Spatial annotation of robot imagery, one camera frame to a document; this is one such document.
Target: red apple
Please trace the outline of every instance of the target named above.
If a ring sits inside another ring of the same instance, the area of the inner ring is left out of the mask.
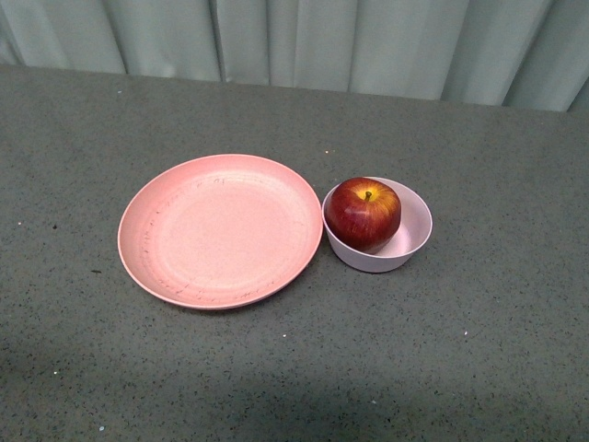
[[[380,181],[351,178],[331,194],[325,220],[331,232],[347,246],[376,253],[397,233],[401,201]]]

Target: tabletop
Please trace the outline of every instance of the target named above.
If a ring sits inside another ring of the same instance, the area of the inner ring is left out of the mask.
[[[0,65],[0,440],[589,440],[589,113]],[[153,177],[238,153],[318,199],[401,182],[433,233],[361,273],[327,238],[255,304],[125,271]]]

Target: white bowl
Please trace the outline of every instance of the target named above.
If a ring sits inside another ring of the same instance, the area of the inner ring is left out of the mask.
[[[429,239],[433,227],[432,214],[425,201],[409,187],[386,178],[369,178],[385,183],[401,200],[401,224],[385,247],[374,255],[363,253],[345,245],[331,232],[325,220],[325,208],[338,186],[331,189],[323,200],[323,225],[331,248],[346,264],[363,272],[389,272],[403,265]]]

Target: white curtain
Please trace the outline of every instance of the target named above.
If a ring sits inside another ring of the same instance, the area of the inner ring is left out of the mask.
[[[589,0],[0,0],[0,63],[589,109]]]

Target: plate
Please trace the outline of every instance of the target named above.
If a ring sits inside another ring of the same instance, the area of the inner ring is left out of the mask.
[[[119,254],[150,294],[187,308],[251,304],[292,282],[317,251],[309,184],[263,157],[216,155],[147,183],[119,225]]]

